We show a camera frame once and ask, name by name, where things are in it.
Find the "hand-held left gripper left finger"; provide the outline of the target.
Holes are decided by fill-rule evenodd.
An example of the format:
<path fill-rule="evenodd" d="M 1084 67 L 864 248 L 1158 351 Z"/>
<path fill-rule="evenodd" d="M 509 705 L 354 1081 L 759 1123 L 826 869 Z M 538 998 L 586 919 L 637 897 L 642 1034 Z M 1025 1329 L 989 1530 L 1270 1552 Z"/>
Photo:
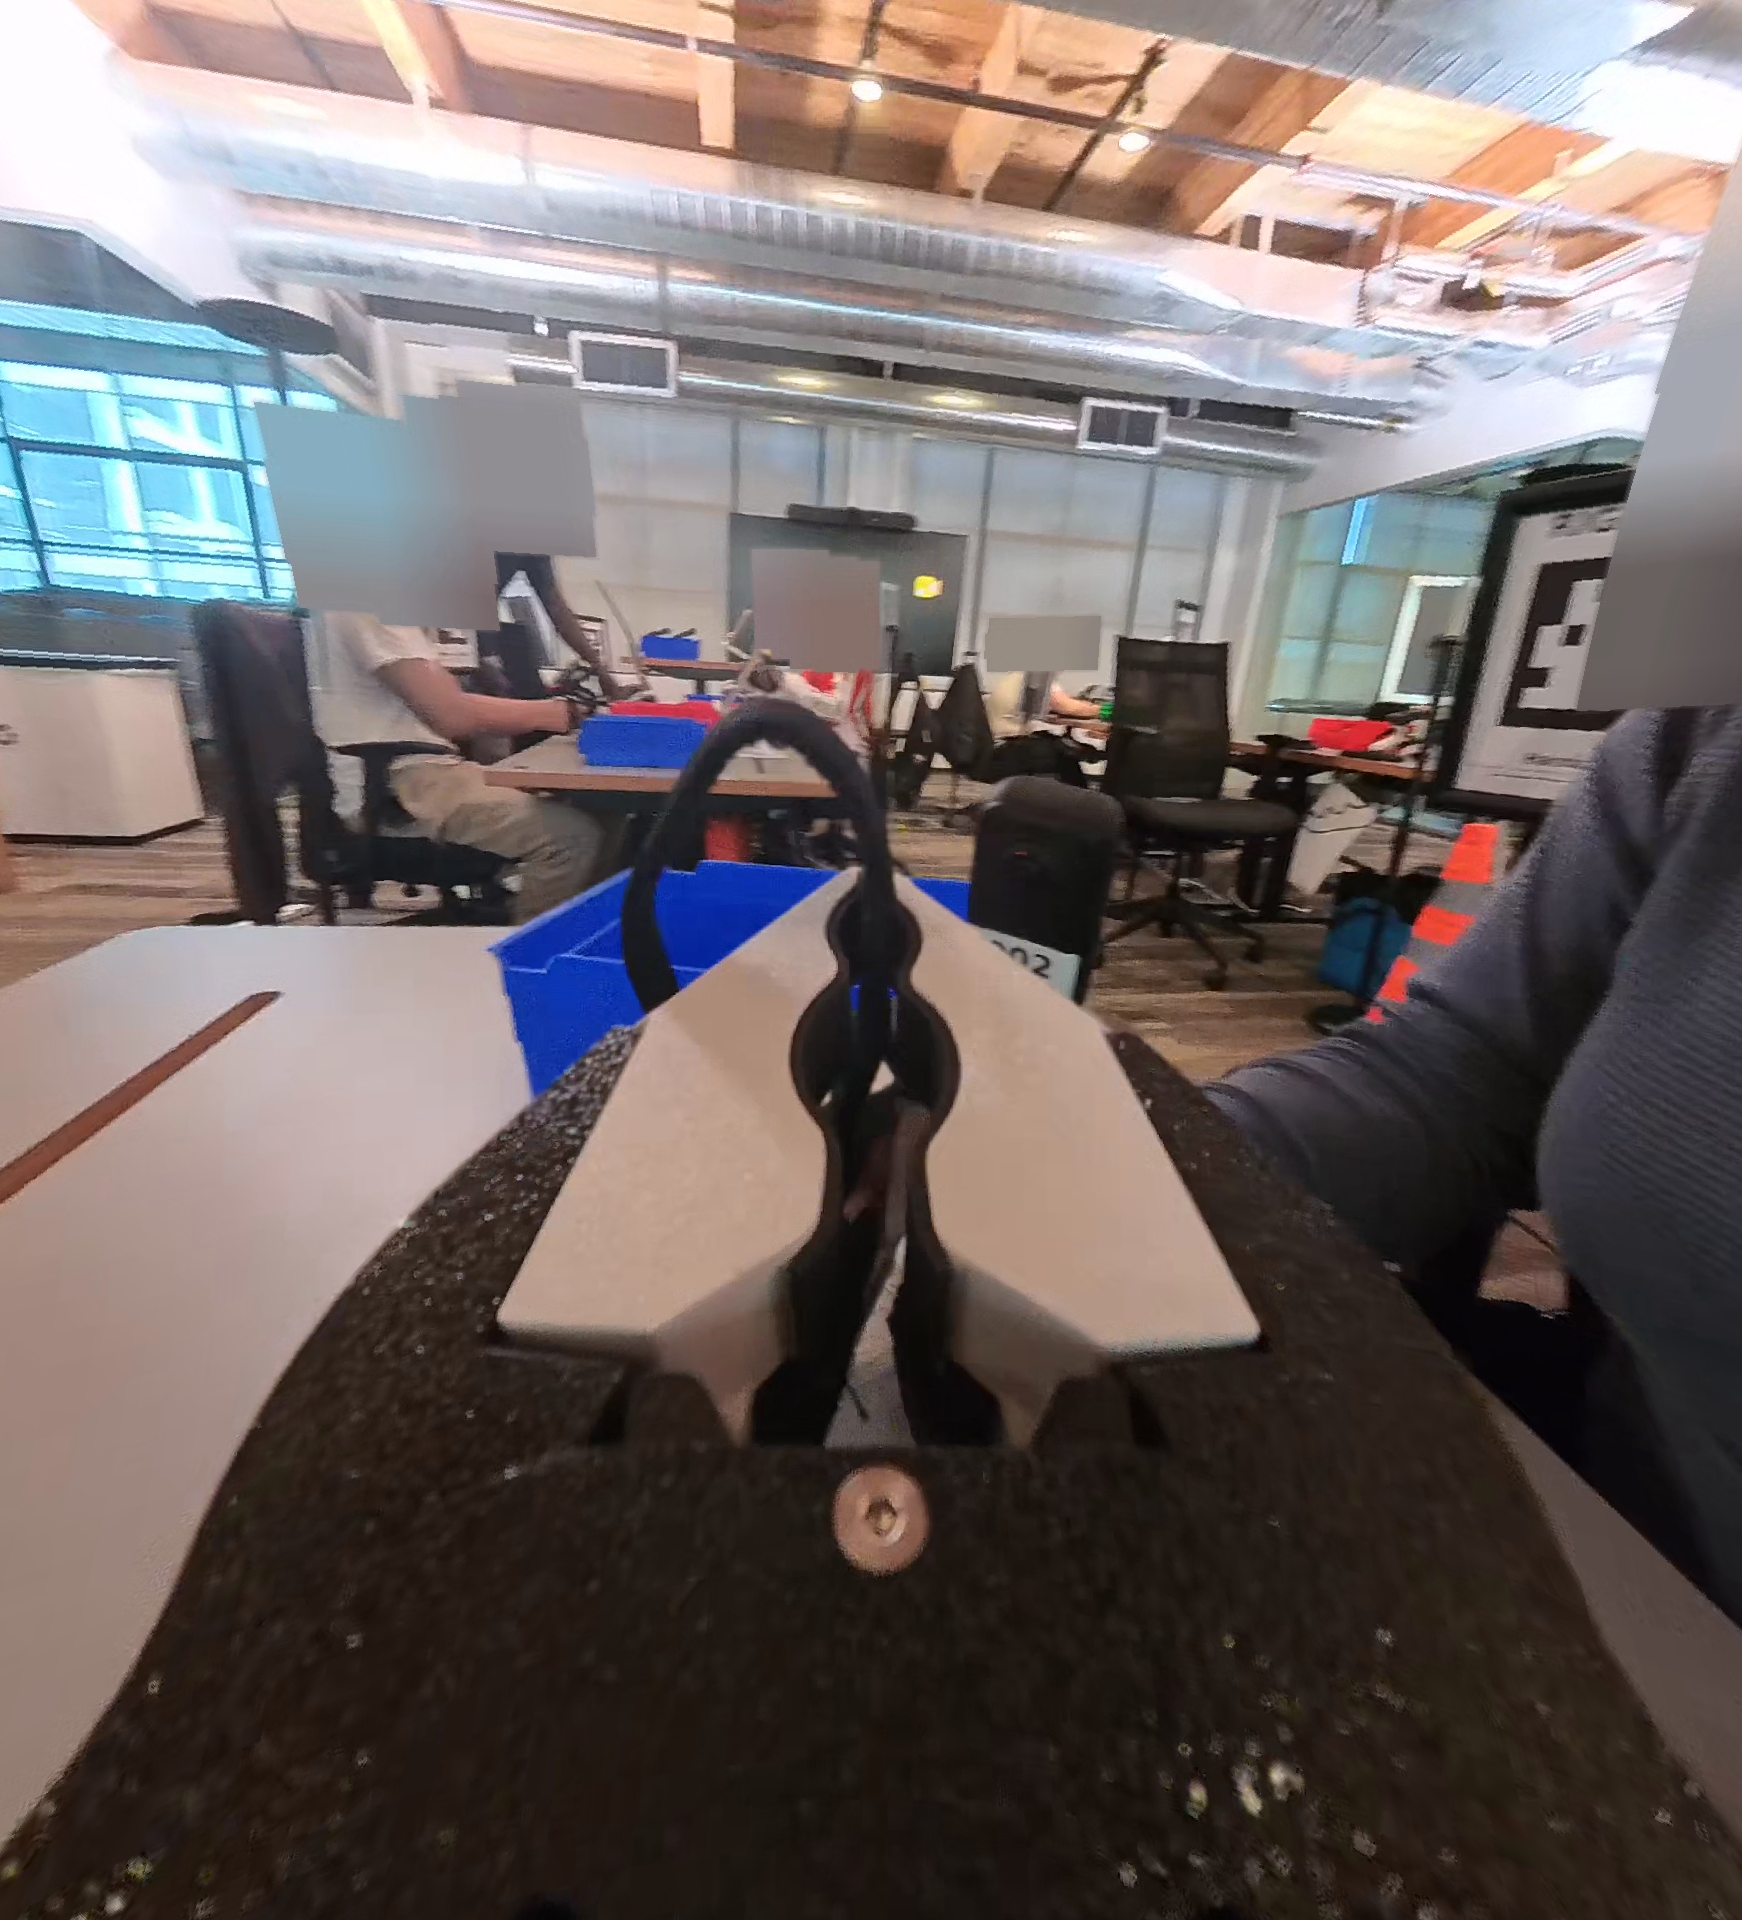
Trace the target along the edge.
<path fill-rule="evenodd" d="M 858 882 L 651 1011 L 500 1307 L 511 1343 L 702 1388 L 740 1445 L 823 1445 L 864 1316 L 846 1218 L 870 1073 Z"/>

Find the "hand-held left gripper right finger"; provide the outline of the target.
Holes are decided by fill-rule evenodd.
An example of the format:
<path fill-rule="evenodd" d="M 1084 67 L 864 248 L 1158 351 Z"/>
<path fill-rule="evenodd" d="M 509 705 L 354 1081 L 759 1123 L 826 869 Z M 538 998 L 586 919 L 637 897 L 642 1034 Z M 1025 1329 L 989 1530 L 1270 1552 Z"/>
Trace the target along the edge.
<path fill-rule="evenodd" d="M 947 1044 L 891 1363 L 923 1450 L 1028 1450 L 1076 1380 L 1246 1352 L 1262 1329 L 1112 1034 L 910 880 L 908 985 Z"/>

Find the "person's right forearm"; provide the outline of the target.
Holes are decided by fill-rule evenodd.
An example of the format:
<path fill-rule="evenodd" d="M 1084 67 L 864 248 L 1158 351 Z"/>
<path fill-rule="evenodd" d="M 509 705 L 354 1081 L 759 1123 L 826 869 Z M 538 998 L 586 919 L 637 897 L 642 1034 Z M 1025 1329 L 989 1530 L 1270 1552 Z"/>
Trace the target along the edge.
<path fill-rule="evenodd" d="M 1530 1198 L 1539 1126 L 1657 874 L 1694 735 L 1688 717 L 1624 717 L 1401 1001 L 1204 1089 L 1387 1264 L 1411 1273 Z"/>

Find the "blue plastic bin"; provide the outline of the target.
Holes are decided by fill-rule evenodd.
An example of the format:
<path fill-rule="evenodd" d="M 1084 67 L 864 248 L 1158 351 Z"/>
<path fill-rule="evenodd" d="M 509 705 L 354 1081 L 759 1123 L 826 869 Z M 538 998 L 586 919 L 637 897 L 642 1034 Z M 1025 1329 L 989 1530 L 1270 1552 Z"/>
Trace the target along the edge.
<path fill-rule="evenodd" d="M 823 869 L 705 862 L 667 871 L 656 893 L 659 930 L 680 991 L 759 937 L 834 875 Z M 644 1019 L 622 960 L 620 909 L 627 877 L 603 882 L 567 905 L 507 933 L 493 948 L 509 1018 L 534 1091 L 548 1091 L 609 1034 Z M 665 1049 L 675 1091 L 710 1073 L 732 1099 L 799 1108 L 795 1083 L 763 1080 L 768 1048 L 747 1040 L 698 1044 L 684 1065 L 680 1044 Z"/>

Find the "black rolling case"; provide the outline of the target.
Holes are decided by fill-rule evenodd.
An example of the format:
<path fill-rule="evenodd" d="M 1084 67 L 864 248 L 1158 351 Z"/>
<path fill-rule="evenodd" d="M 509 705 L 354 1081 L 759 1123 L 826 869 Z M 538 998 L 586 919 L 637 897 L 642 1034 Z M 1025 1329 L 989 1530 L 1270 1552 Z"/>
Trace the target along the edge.
<path fill-rule="evenodd" d="M 1085 1004 L 1123 809 L 1047 777 L 997 780 L 978 814 L 967 921 L 1022 972 Z"/>

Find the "teal bag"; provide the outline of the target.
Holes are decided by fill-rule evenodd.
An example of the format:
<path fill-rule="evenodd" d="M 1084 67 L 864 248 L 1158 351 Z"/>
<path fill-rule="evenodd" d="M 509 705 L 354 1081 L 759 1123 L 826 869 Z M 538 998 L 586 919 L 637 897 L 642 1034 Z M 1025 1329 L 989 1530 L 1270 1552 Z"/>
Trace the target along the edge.
<path fill-rule="evenodd" d="M 1368 1001 L 1409 950 L 1415 919 L 1417 909 L 1395 905 L 1387 891 L 1336 899 L 1317 963 L 1317 981 L 1340 995 Z"/>

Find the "wooden office desk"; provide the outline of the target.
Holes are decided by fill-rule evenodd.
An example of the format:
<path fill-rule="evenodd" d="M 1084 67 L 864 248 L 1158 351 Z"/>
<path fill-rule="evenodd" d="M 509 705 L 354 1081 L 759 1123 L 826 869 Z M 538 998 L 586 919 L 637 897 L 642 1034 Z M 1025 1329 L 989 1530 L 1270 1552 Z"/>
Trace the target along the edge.
<path fill-rule="evenodd" d="M 600 819 L 655 819 L 680 772 L 667 766 L 594 766 L 573 737 L 549 737 L 484 768 L 488 784 L 549 797 Z M 771 745 L 747 746 L 720 770 L 700 805 L 707 819 L 788 814 L 826 822 L 843 814 L 833 787 L 804 756 Z"/>

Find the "small blue parts bin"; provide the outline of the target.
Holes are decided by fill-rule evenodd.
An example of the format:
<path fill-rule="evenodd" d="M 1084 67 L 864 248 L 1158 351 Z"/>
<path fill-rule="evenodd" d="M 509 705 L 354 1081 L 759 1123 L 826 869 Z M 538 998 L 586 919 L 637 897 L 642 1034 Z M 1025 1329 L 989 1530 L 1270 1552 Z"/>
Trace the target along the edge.
<path fill-rule="evenodd" d="M 604 770 L 682 770 L 716 725 L 714 708 L 689 705 L 599 710 L 578 731 L 584 764 Z"/>

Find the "orange traffic cone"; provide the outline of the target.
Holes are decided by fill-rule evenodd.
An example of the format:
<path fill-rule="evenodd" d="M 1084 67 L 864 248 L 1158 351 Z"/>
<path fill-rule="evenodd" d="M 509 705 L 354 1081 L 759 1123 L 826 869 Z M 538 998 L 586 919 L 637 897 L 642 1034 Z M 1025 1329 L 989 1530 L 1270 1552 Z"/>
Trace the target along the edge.
<path fill-rule="evenodd" d="M 1512 862 L 1508 827 L 1465 826 L 1437 877 L 1434 889 L 1411 921 L 1402 952 L 1388 963 L 1364 1021 L 1382 1023 L 1409 998 L 1411 985 L 1444 962 L 1478 923 Z"/>

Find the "office chair with dark jacket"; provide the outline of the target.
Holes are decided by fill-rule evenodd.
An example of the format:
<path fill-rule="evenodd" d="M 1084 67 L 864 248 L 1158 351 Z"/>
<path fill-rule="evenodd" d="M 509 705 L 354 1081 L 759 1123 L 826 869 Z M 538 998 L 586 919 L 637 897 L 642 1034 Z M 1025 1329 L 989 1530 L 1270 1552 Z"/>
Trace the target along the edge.
<path fill-rule="evenodd" d="M 429 740 L 328 745 L 314 725 L 304 622 L 208 602 L 190 613 L 239 914 L 324 925 L 367 911 L 381 887 L 434 893 L 419 925 L 506 925 L 507 865 L 416 833 L 389 774 Z"/>

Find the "person's blue-grey sweater torso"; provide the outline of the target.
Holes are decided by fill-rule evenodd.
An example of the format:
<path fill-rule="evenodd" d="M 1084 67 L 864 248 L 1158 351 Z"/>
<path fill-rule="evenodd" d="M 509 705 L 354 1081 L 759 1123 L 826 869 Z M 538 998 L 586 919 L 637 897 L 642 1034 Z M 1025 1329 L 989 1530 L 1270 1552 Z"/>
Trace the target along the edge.
<path fill-rule="evenodd" d="M 1539 1197 L 1742 1628 L 1742 708 L 1612 729 L 1518 880 L 1572 1019 Z"/>

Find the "black-framed tag board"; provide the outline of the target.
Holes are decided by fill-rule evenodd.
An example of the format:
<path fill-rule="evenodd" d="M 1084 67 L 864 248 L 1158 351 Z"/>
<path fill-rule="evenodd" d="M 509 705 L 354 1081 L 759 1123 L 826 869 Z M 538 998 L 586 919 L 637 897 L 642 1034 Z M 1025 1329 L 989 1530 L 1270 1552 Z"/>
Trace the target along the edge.
<path fill-rule="evenodd" d="M 1433 768 L 1444 812 L 1546 819 L 1619 713 L 1584 702 L 1632 468 L 1543 468 L 1499 498 Z"/>

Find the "white cabinet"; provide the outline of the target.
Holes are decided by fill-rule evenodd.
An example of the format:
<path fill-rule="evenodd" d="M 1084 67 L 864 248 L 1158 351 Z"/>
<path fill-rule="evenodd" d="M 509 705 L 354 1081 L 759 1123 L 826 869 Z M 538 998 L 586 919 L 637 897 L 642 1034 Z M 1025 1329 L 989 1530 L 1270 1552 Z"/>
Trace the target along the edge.
<path fill-rule="evenodd" d="M 4 839 L 139 845 L 207 814 L 175 665 L 0 654 Z"/>

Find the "dark wall screen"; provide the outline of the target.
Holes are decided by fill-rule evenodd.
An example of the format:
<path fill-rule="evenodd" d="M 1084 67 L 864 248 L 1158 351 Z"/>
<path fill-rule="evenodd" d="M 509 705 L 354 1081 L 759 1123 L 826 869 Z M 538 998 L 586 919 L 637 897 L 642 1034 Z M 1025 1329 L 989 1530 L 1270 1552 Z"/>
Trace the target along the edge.
<path fill-rule="evenodd" d="M 908 520 L 729 517 L 729 611 L 800 673 L 936 679 L 955 665 L 970 562 L 970 536 Z"/>

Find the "silver air duct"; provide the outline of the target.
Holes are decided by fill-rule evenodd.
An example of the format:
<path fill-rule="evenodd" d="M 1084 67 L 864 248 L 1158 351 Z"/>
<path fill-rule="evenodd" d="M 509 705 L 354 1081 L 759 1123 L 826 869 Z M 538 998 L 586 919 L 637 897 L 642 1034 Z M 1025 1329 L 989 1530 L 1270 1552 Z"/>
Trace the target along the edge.
<path fill-rule="evenodd" d="M 1663 366 L 1695 277 L 1651 244 L 1559 282 L 1407 254 L 1342 269 L 1045 217 L 923 214 L 710 163 L 655 173 L 519 137 L 295 137 L 179 117 L 145 138 L 226 192 L 258 282 L 679 338 L 1214 396 L 1364 429 L 1469 380 L 1597 386 Z"/>

